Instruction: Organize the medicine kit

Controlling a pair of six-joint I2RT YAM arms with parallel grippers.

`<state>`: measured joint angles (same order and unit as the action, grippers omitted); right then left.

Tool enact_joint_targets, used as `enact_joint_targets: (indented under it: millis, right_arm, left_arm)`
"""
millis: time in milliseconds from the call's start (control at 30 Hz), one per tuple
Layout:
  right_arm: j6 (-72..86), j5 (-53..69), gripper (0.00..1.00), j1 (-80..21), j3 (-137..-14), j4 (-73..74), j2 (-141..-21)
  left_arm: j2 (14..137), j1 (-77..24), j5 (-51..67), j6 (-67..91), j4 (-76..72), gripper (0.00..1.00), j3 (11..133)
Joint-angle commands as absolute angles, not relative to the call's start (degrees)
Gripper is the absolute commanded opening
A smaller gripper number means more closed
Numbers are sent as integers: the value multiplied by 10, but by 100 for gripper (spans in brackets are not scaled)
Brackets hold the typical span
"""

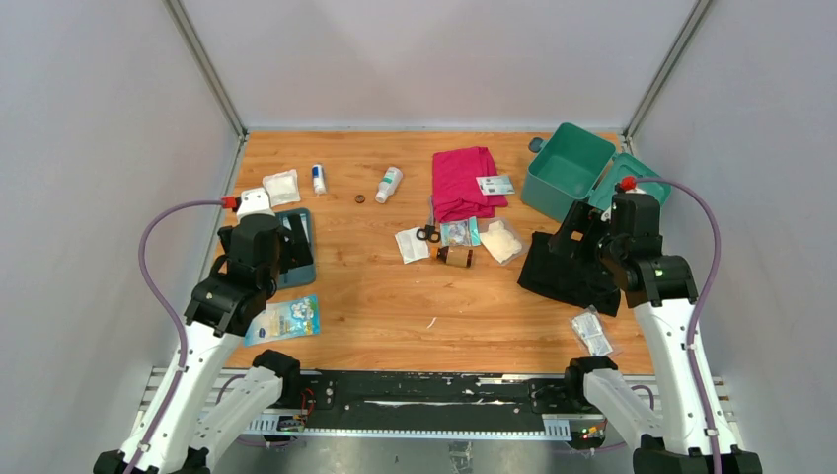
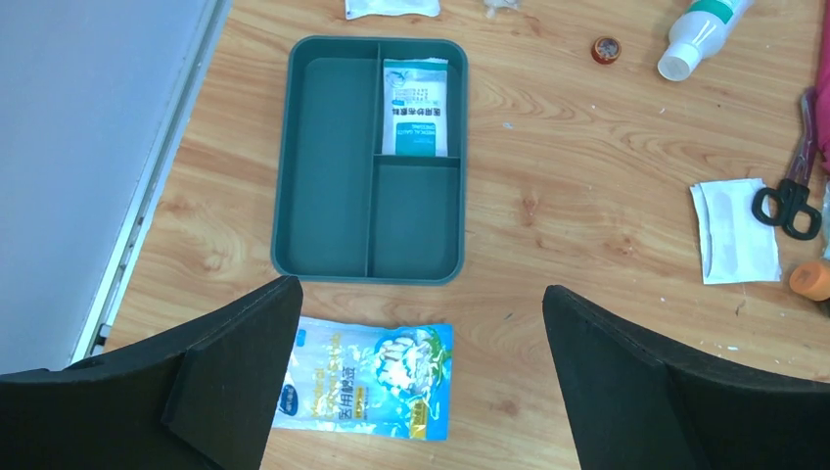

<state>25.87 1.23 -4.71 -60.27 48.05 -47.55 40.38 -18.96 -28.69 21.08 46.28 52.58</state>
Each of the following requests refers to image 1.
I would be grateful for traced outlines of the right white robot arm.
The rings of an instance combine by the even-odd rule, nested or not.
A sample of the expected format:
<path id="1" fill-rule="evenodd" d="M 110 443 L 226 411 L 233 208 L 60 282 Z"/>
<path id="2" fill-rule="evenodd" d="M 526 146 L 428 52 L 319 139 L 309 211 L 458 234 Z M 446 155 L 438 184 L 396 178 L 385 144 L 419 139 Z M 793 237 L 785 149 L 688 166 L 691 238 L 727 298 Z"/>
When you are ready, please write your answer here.
<path id="1" fill-rule="evenodd" d="M 632 452 L 636 473 L 760 473 L 759 456 L 742 449 L 723 413 L 700 330 L 692 320 L 699 293 L 688 262 L 663 252 L 660 204 L 645 194 L 617 193 L 610 217 L 574 202 L 551 252 L 587 274 L 610 277 L 633 309 L 651 356 L 661 411 L 629 386 L 607 356 L 571 360 L 564 398 L 570 408 L 596 408 Z"/>

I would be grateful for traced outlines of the clear bag of items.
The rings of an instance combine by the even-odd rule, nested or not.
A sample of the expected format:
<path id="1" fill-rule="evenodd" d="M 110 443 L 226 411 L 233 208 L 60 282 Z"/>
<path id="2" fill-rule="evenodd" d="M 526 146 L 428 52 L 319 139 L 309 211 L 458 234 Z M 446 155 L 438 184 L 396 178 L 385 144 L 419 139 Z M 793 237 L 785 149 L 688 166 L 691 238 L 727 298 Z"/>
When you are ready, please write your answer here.
<path id="1" fill-rule="evenodd" d="M 609 356 L 614 353 L 614 347 L 605 334 L 594 306 L 588 306 L 573 317 L 571 328 L 591 356 Z"/>

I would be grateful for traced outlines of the white green-label bottle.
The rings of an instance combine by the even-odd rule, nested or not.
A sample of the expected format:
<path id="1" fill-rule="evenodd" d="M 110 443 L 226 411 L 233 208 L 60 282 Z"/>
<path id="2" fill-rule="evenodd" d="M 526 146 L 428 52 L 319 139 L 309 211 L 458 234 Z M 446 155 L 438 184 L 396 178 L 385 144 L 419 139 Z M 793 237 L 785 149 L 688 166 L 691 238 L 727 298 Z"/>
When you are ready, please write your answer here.
<path id="1" fill-rule="evenodd" d="M 389 167 L 378 184 L 378 191 L 375 194 L 375 201 L 385 203 L 396 191 L 403 179 L 403 172 L 397 167 Z"/>

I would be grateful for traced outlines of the blue cartoon packet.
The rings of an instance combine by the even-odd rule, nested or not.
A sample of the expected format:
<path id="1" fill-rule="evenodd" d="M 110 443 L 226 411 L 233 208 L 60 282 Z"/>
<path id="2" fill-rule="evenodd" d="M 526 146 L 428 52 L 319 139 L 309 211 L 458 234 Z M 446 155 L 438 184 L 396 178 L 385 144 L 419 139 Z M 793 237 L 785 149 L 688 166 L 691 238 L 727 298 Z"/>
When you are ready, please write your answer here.
<path id="1" fill-rule="evenodd" d="M 251 322 L 244 346 L 318 335 L 321 332 L 320 304 L 316 295 L 271 303 Z"/>

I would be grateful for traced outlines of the teal patterned small packet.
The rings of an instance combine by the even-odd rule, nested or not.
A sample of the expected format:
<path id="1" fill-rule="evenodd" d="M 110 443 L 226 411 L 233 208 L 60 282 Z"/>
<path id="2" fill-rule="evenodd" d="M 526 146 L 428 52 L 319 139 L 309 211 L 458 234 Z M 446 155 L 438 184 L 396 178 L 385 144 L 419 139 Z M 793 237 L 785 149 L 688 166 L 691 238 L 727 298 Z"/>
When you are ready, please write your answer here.
<path id="1" fill-rule="evenodd" d="M 441 223 L 440 237 L 443 246 L 475 247 L 482 244 L 476 216 Z"/>

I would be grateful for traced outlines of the cotton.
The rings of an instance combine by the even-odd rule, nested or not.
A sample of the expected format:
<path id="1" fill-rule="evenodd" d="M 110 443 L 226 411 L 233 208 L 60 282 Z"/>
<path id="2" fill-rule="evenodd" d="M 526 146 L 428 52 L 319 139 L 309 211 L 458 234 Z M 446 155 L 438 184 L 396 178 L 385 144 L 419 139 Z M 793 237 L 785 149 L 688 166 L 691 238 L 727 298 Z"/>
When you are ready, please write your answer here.
<path id="1" fill-rule="evenodd" d="M 502 266 L 509 264 L 525 251 L 525 242 L 516 230 L 501 217 L 478 222 L 482 245 Z"/>

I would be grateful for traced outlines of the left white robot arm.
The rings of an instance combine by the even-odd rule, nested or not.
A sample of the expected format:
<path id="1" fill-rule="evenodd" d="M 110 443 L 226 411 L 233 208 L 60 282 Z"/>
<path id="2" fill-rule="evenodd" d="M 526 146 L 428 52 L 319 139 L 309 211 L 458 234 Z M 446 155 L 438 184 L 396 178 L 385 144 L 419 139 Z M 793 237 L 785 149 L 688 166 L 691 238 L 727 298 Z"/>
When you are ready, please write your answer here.
<path id="1" fill-rule="evenodd" d="M 218 232 L 223 253 L 192 291 L 180 344 L 139 426 L 117 450 L 99 455 L 96 473 L 208 473 L 244 428 L 270 405 L 298 407 L 299 360 L 273 350 L 211 410 L 207 397 L 252 321 L 277 291 L 289 230 L 251 214 Z"/>

